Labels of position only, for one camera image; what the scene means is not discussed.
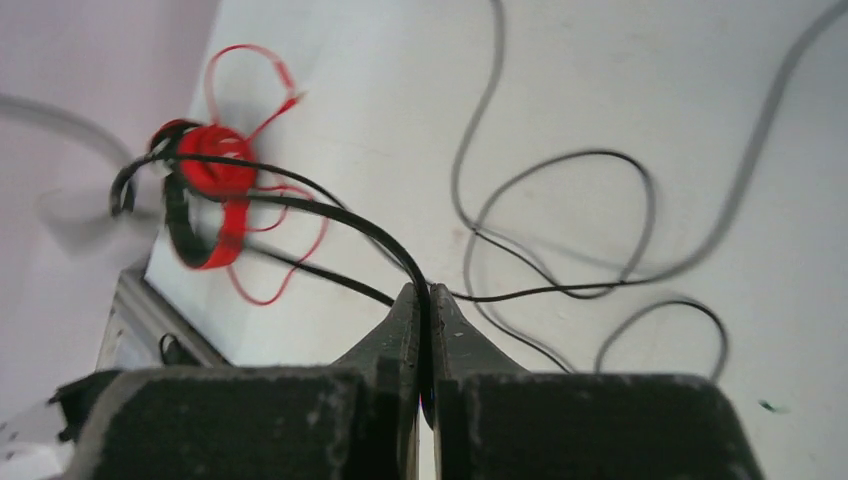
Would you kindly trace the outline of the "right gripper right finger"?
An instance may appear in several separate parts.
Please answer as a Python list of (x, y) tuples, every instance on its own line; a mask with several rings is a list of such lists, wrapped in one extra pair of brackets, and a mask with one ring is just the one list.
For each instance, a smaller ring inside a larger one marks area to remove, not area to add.
[(533, 373), (431, 289), (440, 479), (759, 479), (729, 400), (684, 374)]

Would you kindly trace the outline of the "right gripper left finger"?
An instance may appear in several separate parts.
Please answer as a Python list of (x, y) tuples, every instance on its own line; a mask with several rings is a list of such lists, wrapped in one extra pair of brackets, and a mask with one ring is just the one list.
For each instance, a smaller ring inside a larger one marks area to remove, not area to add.
[(68, 479), (414, 479), (419, 302), (328, 365), (105, 370), (62, 389)]

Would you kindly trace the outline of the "black headset with microphone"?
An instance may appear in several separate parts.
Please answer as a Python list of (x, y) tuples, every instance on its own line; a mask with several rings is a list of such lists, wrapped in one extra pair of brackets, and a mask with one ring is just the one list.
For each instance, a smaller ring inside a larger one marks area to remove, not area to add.
[[(644, 254), (644, 250), (647, 247), (650, 237), (654, 231), (654, 223), (656, 220), (656, 192), (649, 172), (641, 163), (624, 153), (609, 149), (589, 149), (563, 154), (540, 162), (510, 178), (494, 190), (490, 197), (486, 200), (486, 203), (481, 207), (476, 217), (471, 218), (465, 213), (459, 196), (459, 176), (461, 173), (461, 167), (466, 158), (467, 151), (471, 145), (474, 135), (478, 130), (479, 123), (491, 102), (497, 86), (499, 85), (505, 59), (506, 16), (504, 7), (501, 2), (494, 1), (491, 4), (491, 11), (494, 25), (493, 63), (486, 87), (483, 90), (475, 110), (473, 111), (472, 116), (463, 132), (463, 136), (452, 163), (450, 176), (451, 202), (460, 221), (465, 227), (470, 229), (470, 240), (472, 242), (483, 240), (499, 249), (503, 249), (505, 247), (505, 237), (498, 236), (490, 232), (483, 225), (485, 217), (488, 215), (488, 212), (491, 210), (496, 201), (509, 188), (537, 171), (557, 163), (563, 163), (586, 156), (614, 157), (618, 160), (629, 163), (639, 173), (642, 180), (646, 195), (646, 207), (644, 225), (637, 245), (631, 255), (631, 258), (622, 268), (619, 278), (616, 281), (607, 283), (565, 285), (554, 279), (550, 279), (545, 287), (535, 288), (532, 290), (520, 290), (499, 296), (489, 296), (487, 298), (460, 293), (454, 293), (452, 295), (455, 300), (468, 301), (475, 305), (481, 305), (485, 302), (497, 303), (530, 295), (553, 292), (562, 293), (567, 296), (583, 300), (600, 298), (620, 288), (648, 285), (670, 280), (678, 275), (688, 272), (701, 262), (705, 261), (723, 241), (725, 235), (728, 233), (730, 227), (735, 221), (743, 199), (747, 193), (750, 181), (753, 177), (755, 167), (759, 161), (761, 150), (769, 136), (774, 120), (777, 117), (778, 109), (783, 101), (785, 90), (797, 65), (800, 63), (802, 56), (808, 48), (811, 47), (832, 24), (846, 14), (847, 4), (844, 1), (838, 1), (826, 9), (799, 35), (797, 40), (792, 44), (783, 57), (782, 63), (775, 74), (773, 82), (763, 102), (759, 117), (752, 130), (744, 155), (737, 169), (734, 182), (728, 191), (720, 214), (717, 217), (712, 230), (705, 237), (703, 242), (689, 256), (680, 262), (669, 266), (667, 269), (658, 272), (653, 276), (639, 279), (632, 278), (631, 271), (640, 262)], [(429, 287), (429, 282), (426, 281), (421, 269), (413, 260), (412, 256), (396, 239), (377, 225), (350, 211), (340, 200), (334, 197), (329, 191), (319, 184), (302, 175), (264, 163), (256, 163), (225, 156), (211, 156), (200, 153), (179, 154), (176, 152), (174, 147), (165, 148), (158, 153), (149, 153), (122, 168), (115, 177), (109, 191), (109, 212), (112, 217), (119, 218), (133, 213), (136, 197), (133, 180), (135, 173), (141, 167), (155, 161), (164, 161), (172, 166), (171, 173), (166, 177), (163, 185), (163, 193), (165, 195), (169, 195), (170, 193), (174, 193), (176, 195), (174, 200), (168, 200), (166, 202), (165, 222), (169, 226), (175, 225), (177, 227), (188, 227), (190, 225), (189, 222), (183, 220), (181, 215), (176, 211), (179, 204), (185, 200), (187, 195), (200, 196), (206, 200), (220, 203), (225, 207), (235, 207), (248, 202), (258, 202), (262, 205), (269, 205), (273, 208), (293, 208), (295, 210), (319, 216), (325, 220), (332, 220), (344, 224), (358, 231), (360, 234), (364, 235), (390, 263), (394, 264), (398, 269), (404, 271), (410, 277), (418, 297), (424, 298), (427, 295), (425, 290)], [(189, 179), (188, 175), (180, 170), (180, 163), (185, 161), (198, 161), (201, 164), (234, 166), (242, 168), (249, 173), (265, 171), (272, 174), (278, 174), (314, 189), (316, 192), (326, 197), (327, 200), (326, 202), (321, 203), (315, 200), (307, 200), (297, 197), (271, 196), (265, 194), (256, 195), (251, 193), (247, 187), (234, 187), (229, 190), (221, 187), (203, 187), (199, 181)]]

